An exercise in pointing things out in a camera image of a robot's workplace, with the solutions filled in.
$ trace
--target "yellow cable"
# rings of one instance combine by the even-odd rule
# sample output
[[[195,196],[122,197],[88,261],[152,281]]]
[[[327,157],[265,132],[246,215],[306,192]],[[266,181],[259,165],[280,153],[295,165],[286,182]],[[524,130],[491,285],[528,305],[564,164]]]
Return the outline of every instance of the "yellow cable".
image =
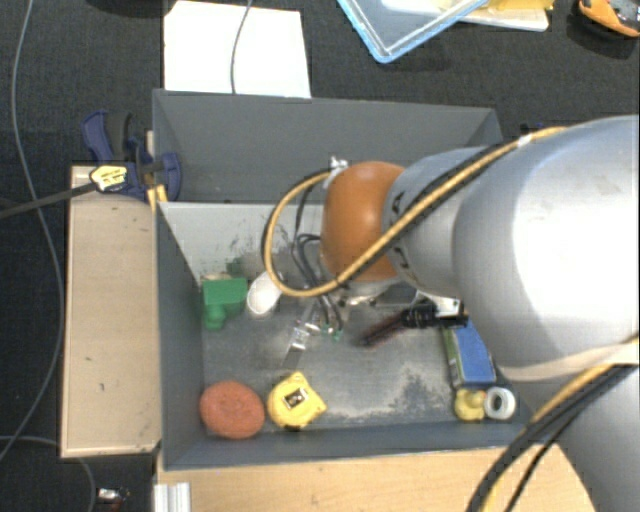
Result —
[[[530,134],[530,141],[535,141],[541,139],[543,137],[548,137],[550,135],[554,135],[560,131],[564,130],[562,127],[554,127],[554,128],[546,128],[543,130],[539,130]],[[467,166],[461,172],[457,173],[454,177],[444,182],[438,188],[433,190],[430,194],[425,196],[421,201],[415,204],[409,211],[405,212],[402,217],[400,217],[378,240],[376,240],[359,258],[357,258],[353,263],[351,263],[345,270],[343,270],[340,274],[338,274],[331,281],[328,281],[320,286],[316,286],[314,288],[308,288],[304,290],[295,289],[287,286],[282,282],[280,277],[278,276],[275,268],[273,266],[273,256],[271,254],[272,245],[273,245],[273,236],[275,233],[276,225],[278,223],[278,218],[280,214],[284,210],[285,206],[291,202],[291,200],[298,195],[303,190],[323,181],[330,174],[329,171],[326,173],[320,173],[318,175],[313,176],[299,185],[291,189],[276,205],[273,214],[267,224],[267,229],[265,233],[265,244],[264,244],[264,264],[267,273],[271,280],[275,283],[275,285],[284,293],[285,295],[289,295],[291,297],[298,298],[309,298],[309,297],[318,297],[320,295],[325,295],[327,293],[331,293],[336,290],[341,284],[347,282],[351,279],[362,267],[364,267],[386,244],[389,243],[398,233],[400,233],[403,229],[405,229],[411,222],[413,222],[417,217],[420,216],[422,212],[424,212],[431,205],[436,203],[439,199],[441,199],[444,195],[450,192],[452,189],[460,185],[462,182],[473,176],[475,173],[481,171],[487,165],[493,163],[495,160],[500,158],[501,156],[513,151],[520,147],[522,142],[520,140],[516,140],[510,142],[509,144],[505,144],[495,151],[483,156],[479,160],[475,161],[471,165]]]
[[[636,345],[638,345],[638,336],[636,336],[635,338],[632,338],[626,343],[635,343]],[[554,407],[562,403],[564,400],[566,400],[570,396],[574,395],[576,392],[580,391],[585,385],[587,385],[593,379],[596,379],[601,375],[605,374],[606,372],[608,372],[609,370],[613,369],[614,366],[615,366],[614,364],[603,364],[603,365],[594,366],[593,368],[584,370],[577,377],[571,380],[568,384],[562,387],[562,389],[560,389],[560,391],[558,391],[555,395],[553,395],[553,397],[548,402],[546,402],[542,407],[540,407],[536,411],[536,413],[533,415],[529,423],[535,423],[536,421],[540,420],[540,418],[542,418]],[[500,486],[502,485],[503,477],[505,474],[506,474],[506,471],[502,475],[500,475],[500,478],[496,480],[496,482],[493,484],[493,487],[491,487],[491,489],[487,493],[487,496],[485,497],[484,501],[482,502],[482,505],[480,506],[480,512],[489,512],[493,508],[493,504],[496,500],[496,497],[498,496],[499,489],[500,489]]]

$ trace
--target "dark floor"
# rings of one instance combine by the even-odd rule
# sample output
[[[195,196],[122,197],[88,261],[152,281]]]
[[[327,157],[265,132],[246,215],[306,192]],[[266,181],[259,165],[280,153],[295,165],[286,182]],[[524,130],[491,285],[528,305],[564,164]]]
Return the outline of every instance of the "dark floor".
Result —
[[[0,198],[26,201],[14,144],[10,81],[27,0],[0,6]],[[87,158],[79,121],[126,109],[151,126],[151,90],[162,85],[161,0],[35,0],[18,82],[18,119],[39,195],[65,187],[73,161]],[[390,65],[377,64],[335,0],[257,0],[301,9],[316,97],[493,107],[505,136],[520,125],[574,123],[638,112],[637,41],[586,30],[557,0],[542,34],[459,24]],[[65,213],[46,209],[64,258]],[[49,365],[60,305],[35,214],[0,221],[0,436],[14,432]],[[58,437],[59,379],[26,429]],[[150,457],[92,461],[98,486],[132,491],[122,510],[150,507]],[[0,463],[0,511],[86,510],[89,487],[77,464],[52,448],[14,447]]]

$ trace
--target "white paper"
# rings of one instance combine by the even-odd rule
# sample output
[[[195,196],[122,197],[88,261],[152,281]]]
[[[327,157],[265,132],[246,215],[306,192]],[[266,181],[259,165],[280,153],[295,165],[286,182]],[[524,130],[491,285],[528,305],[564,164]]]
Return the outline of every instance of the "white paper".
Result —
[[[164,87],[231,92],[231,54],[245,7],[181,0],[164,19]],[[235,59],[239,94],[310,98],[300,13],[252,8]]]
[[[382,3],[385,7],[396,11],[439,16],[449,8],[451,2],[447,0],[382,0]],[[460,21],[533,32],[544,32],[549,27],[544,9],[480,8],[462,17]]]

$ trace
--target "plastic tray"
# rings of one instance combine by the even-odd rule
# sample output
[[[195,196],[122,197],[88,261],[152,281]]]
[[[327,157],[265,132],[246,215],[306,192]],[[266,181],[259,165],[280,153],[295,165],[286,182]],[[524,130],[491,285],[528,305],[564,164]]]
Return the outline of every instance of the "plastic tray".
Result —
[[[424,0],[433,6],[433,12],[420,14],[390,8],[385,0],[338,0],[338,3],[373,58],[386,64],[450,27],[487,0]]]

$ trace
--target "gray box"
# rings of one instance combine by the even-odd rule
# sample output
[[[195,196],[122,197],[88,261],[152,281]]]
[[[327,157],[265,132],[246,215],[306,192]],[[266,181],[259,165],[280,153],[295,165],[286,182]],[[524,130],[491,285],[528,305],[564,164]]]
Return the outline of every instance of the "gray box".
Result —
[[[267,420],[256,437],[234,442],[207,432],[198,414],[200,394],[213,382],[235,378],[266,399],[287,374],[282,361],[306,303],[283,300],[270,319],[245,313],[217,332],[203,329],[199,305],[201,276],[230,264],[249,279],[261,272],[260,236],[273,201],[326,167],[331,155],[408,165],[455,147],[497,143],[493,111],[156,91],[153,128],[156,154],[178,152],[185,174],[181,202],[162,204],[157,214],[167,470],[499,446],[521,429],[522,416],[503,424],[454,417],[437,331],[408,331],[373,350],[357,345],[364,330],[406,300],[398,298],[402,287],[376,307],[351,310],[338,342],[310,339],[299,368],[329,410],[307,429],[286,432]],[[293,215],[289,209],[281,219],[276,252],[286,245]],[[321,206],[307,207],[302,229],[317,232],[320,217]],[[278,263],[288,271],[286,258]]]

